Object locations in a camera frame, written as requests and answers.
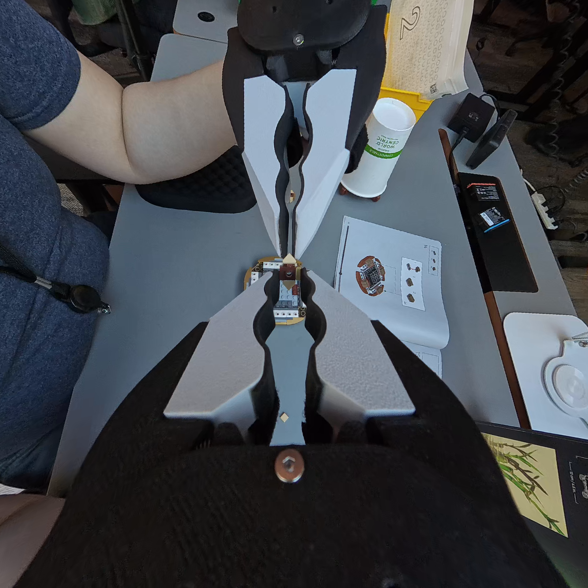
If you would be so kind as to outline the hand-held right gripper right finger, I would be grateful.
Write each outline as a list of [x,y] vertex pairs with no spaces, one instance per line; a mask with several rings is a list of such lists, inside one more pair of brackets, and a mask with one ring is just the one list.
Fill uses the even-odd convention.
[[300,274],[305,328],[313,339],[305,378],[307,445],[330,443],[346,423],[415,413],[366,313],[313,271]]

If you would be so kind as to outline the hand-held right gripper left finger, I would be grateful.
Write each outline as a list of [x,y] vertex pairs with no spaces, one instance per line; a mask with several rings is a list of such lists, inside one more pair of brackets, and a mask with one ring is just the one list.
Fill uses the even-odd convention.
[[279,288],[274,270],[210,318],[165,417],[232,423],[247,442],[269,444],[279,398],[266,341],[276,326]]

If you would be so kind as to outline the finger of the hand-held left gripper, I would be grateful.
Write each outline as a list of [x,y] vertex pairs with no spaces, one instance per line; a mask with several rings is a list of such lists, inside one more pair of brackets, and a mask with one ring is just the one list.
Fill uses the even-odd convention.
[[303,99],[309,151],[300,166],[301,195],[295,206],[293,253],[312,242],[349,164],[346,147],[356,70],[329,71]]
[[244,82],[243,160],[269,238],[279,256],[288,254],[289,186],[287,142],[293,128],[288,89],[269,77]]

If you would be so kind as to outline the small brown tan lego piece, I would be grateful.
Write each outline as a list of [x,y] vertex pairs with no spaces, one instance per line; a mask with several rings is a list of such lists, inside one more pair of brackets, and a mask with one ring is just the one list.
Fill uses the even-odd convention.
[[299,284],[301,269],[302,262],[298,261],[294,255],[287,254],[283,258],[279,268],[279,279],[287,290],[292,290],[294,286]]

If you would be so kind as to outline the person's left forearm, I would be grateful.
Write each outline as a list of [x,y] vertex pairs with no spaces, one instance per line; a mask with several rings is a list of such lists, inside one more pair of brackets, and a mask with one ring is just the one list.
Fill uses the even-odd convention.
[[236,144],[222,93],[223,62],[126,88],[78,54],[81,76],[64,111],[26,136],[120,182],[144,185],[207,166]]

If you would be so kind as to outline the round lego base model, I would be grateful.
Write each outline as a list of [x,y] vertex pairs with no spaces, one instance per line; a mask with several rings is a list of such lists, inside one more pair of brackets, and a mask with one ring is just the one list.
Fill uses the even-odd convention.
[[[258,259],[245,274],[244,290],[260,280],[265,274],[279,274],[281,264],[282,258],[275,256],[267,256]],[[300,281],[298,285],[292,288],[292,290],[287,290],[281,284],[281,281],[279,284],[279,295],[273,310],[276,325],[295,325],[300,323],[306,317],[306,305],[302,301]]]

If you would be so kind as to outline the black bamboo lego box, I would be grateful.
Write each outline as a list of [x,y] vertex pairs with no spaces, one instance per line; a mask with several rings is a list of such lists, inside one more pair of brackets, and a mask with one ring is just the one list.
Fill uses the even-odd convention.
[[587,441],[477,425],[533,536],[570,587],[587,587]]

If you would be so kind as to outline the white paper cup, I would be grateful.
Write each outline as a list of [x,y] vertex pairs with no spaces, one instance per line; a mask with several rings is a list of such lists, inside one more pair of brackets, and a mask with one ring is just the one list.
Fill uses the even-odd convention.
[[384,193],[415,123],[415,114],[403,102],[378,99],[366,123],[368,140],[357,168],[341,181],[350,194],[370,199]]

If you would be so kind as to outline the stacked yellow plastic bins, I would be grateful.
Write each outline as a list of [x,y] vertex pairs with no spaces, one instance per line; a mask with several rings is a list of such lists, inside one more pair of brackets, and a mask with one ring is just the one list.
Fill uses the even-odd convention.
[[428,110],[433,100],[425,99],[419,92],[403,91],[398,89],[388,88],[384,85],[380,87],[379,99],[393,98],[403,102],[415,114],[416,122],[420,120],[422,115]]

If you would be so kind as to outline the black wrist rest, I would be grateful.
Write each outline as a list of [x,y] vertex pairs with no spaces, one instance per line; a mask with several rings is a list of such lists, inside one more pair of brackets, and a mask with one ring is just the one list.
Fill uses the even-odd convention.
[[237,146],[194,173],[135,187],[144,201],[166,209],[236,214],[256,204]]

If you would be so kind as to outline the white perforated sheet stack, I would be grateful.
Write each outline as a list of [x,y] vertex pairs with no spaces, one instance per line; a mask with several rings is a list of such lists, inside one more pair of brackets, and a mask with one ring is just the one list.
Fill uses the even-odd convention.
[[474,1],[392,1],[382,86],[426,100],[466,91],[473,8]]

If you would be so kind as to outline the black power adapter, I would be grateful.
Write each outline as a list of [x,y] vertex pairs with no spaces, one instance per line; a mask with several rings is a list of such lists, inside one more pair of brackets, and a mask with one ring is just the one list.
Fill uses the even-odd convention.
[[465,133],[463,138],[475,142],[481,138],[494,114],[496,108],[493,102],[487,102],[469,92],[447,127],[458,135]]

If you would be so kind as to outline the black power bank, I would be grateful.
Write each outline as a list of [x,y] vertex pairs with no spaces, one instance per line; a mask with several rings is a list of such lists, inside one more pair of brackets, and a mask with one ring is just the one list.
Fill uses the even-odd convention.
[[515,110],[508,109],[496,123],[481,137],[471,156],[466,161],[469,169],[478,168],[486,161],[502,144],[510,131],[514,121],[518,117]]

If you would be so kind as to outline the black flat labelled device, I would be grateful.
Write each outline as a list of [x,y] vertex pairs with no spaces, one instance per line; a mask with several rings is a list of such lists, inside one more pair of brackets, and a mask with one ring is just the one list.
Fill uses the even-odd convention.
[[456,190],[483,292],[538,292],[500,180],[459,172]]

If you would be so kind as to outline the person's blue shirt torso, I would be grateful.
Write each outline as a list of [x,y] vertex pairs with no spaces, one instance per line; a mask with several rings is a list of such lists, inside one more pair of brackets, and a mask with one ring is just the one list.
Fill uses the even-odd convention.
[[[62,114],[80,73],[76,50],[50,23],[24,1],[1,1],[1,244],[36,276],[101,293],[107,238],[62,207],[24,136]],[[48,481],[97,319],[1,274],[1,484]]]

